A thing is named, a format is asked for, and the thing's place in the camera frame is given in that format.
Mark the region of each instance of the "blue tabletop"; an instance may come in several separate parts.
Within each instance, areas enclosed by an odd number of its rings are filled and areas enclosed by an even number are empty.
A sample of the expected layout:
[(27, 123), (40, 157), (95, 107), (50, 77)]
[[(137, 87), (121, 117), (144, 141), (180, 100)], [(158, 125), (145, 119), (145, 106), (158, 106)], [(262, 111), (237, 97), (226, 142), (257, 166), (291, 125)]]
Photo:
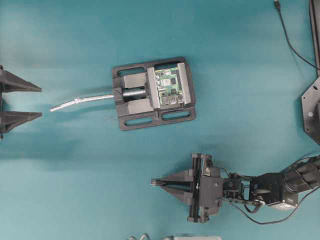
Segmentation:
[[(319, 194), (288, 222), (259, 226), (224, 204), (205, 224), (149, 186), (191, 166), (190, 153), (245, 175), (315, 155), (300, 97), (316, 71), (289, 50), (272, 0), (1, 0), (0, 63), (43, 88), (4, 94), (43, 112), (0, 143), (0, 238), (122, 240), (147, 232), (225, 240), (319, 237)], [(282, 0), (292, 44), (314, 61), (308, 1)], [(186, 57), (197, 118), (121, 131), (112, 100), (49, 108), (111, 91), (112, 67)], [(285, 217), (263, 207), (257, 220)]]

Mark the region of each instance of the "black plastic part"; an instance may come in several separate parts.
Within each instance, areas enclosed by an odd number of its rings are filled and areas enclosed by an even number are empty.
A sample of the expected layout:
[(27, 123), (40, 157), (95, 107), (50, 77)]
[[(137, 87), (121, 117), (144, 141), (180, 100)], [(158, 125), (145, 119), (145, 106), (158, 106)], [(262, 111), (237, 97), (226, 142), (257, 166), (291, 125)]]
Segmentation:
[(0, 138), (15, 127), (42, 116), (41, 112), (4, 111), (3, 93), (41, 92), (42, 89), (31, 82), (3, 69), (0, 65)]
[[(125, 82), (124, 82), (124, 76), (121, 76), (120, 72), (143, 68), (144, 72), (147, 73), (148, 68), (153, 68), (157, 65), (170, 65), (170, 64), (178, 64), (178, 63), (185, 64), (191, 103), (185, 104), (184, 106), (181, 106), (181, 107), (175, 107), (175, 108), (169, 108), (169, 109), (153, 109), (146, 112), (130, 114), (128, 111), (128, 103), (124, 100), (124, 97), (122, 96), (123, 89), (125, 88)], [(179, 122), (194, 120), (196, 118), (196, 109), (195, 109), (196, 97), (195, 97), (195, 91), (194, 91), (194, 86), (192, 82), (192, 73), (184, 57), (174, 57), (174, 58), (114, 67), (112, 69), (112, 85), (113, 85), (113, 95), (114, 95), (114, 102), (116, 106), (117, 116), (118, 116), (119, 128), (121, 130), (125, 131), (125, 130), (159, 126), (164, 124), (179, 123)], [(147, 93), (147, 98), (149, 98), (150, 97), (149, 86), (145, 85), (144, 87)], [(173, 117), (170, 119), (164, 118), (164, 115), (166, 114), (175, 114), (175, 113), (184, 113), (184, 112), (188, 112), (188, 114), (181, 117)], [(148, 123), (142, 123), (142, 124), (136, 124), (136, 125), (126, 124), (126, 122), (131, 120), (139, 120), (139, 119), (146, 119), (146, 118), (150, 118), (151, 121)]]
[[(320, 0), (309, 0), (309, 15), (312, 31), (315, 65), (320, 68)], [(320, 70), (317, 79), (301, 97), (304, 131), (320, 145)]]
[(266, 173), (251, 180), (249, 200), (263, 201), (268, 206), (286, 203), (295, 207), (298, 194), (285, 187), (282, 173)]
[[(174, 173), (172, 175), (152, 179), (151, 185), (153, 186), (160, 186), (163, 190), (167, 193), (173, 195), (183, 203), (189, 205), (189, 216), (187, 218), (188, 222), (193, 223), (205, 223), (209, 220), (210, 214), (210, 207), (218, 206), (218, 202), (210, 202), (210, 206), (204, 208), (202, 207), (202, 211), (200, 214), (200, 202), (202, 201), (203, 197), (200, 196), (200, 179), (201, 176), (201, 169), (202, 169), (202, 161), (203, 166), (206, 166), (206, 162), (211, 162), (211, 156), (207, 154), (201, 153), (192, 153), (192, 168), (189, 170), (181, 171), (178, 173)], [(211, 189), (210, 186), (203, 187), (204, 190)]]
[(320, 186), (320, 157), (291, 166), (283, 173), (285, 186), (293, 193), (302, 193)]

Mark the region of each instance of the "wire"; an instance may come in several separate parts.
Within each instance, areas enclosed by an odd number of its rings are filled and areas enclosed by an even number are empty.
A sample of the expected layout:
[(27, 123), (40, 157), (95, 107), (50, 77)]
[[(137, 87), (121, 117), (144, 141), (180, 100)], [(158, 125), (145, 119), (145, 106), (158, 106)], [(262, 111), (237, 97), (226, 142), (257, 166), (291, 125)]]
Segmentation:
[(283, 223), (284, 221), (290, 219), (299, 209), (299, 207), (301, 206), (301, 203), (311, 194), (313, 194), (315, 191), (317, 191), (318, 189), (320, 189), (320, 186), (318, 186), (317, 188), (313, 189), (312, 191), (310, 191), (309, 193), (307, 193), (298, 203), (298, 205), (296, 206), (296, 208), (285, 218), (281, 219), (281, 220), (276, 220), (276, 221), (266, 221), (266, 222), (260, 222), (260, 221), (256, 221), (253, 218), (251, 218), (248, 214), (245, 213), (245, 211), (243, 211), (240, 207), (234, 205), (232, 202), (226, 200), (226, 199), (221, 199), (222, 201), (225, 201), (227, 203), (229, 203), (231, 206), (235, 207), (237, 210), (239, 210), (245, 217), (247, 217), (250, 221), (259, 224), (259, 225), (269, 225), (269, 224), (279, 224), (279, 223)]
[(246, 210), (248, 213), (250, 213), (250, 214), (256, 214), (256, 213), (260, 210), (261, 206), (262, 206), (262, 204), (256, 205), (253, 210), (250, 210), (250, 209), (248, 208), (247, 204), (244, 204), (245, 210)]
[(287, 32), (287, 29), (286, 29), (286, 25), (285, 25), (284, 19), (283, 19), (283, 17), (282, 17), (280, 2), (279, 2), (279, 0), (274, 0), (273, 3), (274, 3), (274, 6), (275, 6), (276, 10), (277, 10), (278, 13), (279, 13), (279, 17), (280, 17), (280, 20), (281, 20), (281, 24), (282, 24), (282, 28), (283, 28), (283, 31), (284, 31), (284, 35), (285, 35), (286, 41), (287, 41), (290, 49), (291, 49), (300, 59), (302, 59), (305, 63), (309, 64), (310, 66), (314, 67), (315, 69), (320, 70), (319, 67), (317, 67), (316, 65), (314, 65), (313, 63), (311, 63), (310, 61), (308, 61), (307, 59), (305, 59), (303, 56), (301, 56), (301, 55), (295, 50), (295, 48), (292, 46), (292, 44), (291, 44), (291, 42), (290, 42), (290, 40), (289, 40), (289, 36), (288, 36), (288, 32)]
[(223, 170), (223, 171), (225, 172), (225, 174), (226, 174), (227, 177), (229, 176), (228, 171), (227, 171), (224, 167), (219, 167), (219, 169)]

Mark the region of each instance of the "black mount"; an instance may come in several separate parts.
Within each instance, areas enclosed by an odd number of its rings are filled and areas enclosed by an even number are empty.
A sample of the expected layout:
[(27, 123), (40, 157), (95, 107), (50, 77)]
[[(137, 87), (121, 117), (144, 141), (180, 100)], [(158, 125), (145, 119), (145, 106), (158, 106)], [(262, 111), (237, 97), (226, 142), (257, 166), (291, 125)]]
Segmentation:
[[(309, 0), (309, 15), (312, 31), (315, 65), (320, 68), (320, 0)], [(317, 80), (301, 97), (304, 131), (320, 145), (320, 70)]]
[(15, 127), (42, 116), (41, 112), (4, 111), (2, 93), (41, 92), (42, 89), (31, 82), (4, 70), (0, 65), (0, 138)]

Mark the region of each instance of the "white object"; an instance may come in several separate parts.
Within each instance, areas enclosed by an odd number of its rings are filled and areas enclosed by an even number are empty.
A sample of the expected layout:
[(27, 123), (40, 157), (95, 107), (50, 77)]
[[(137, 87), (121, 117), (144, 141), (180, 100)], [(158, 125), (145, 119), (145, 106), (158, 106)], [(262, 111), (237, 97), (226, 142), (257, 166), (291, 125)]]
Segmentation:
[(177, 236), (174, 240), (222, 240), (222, 238), (220, 236)]

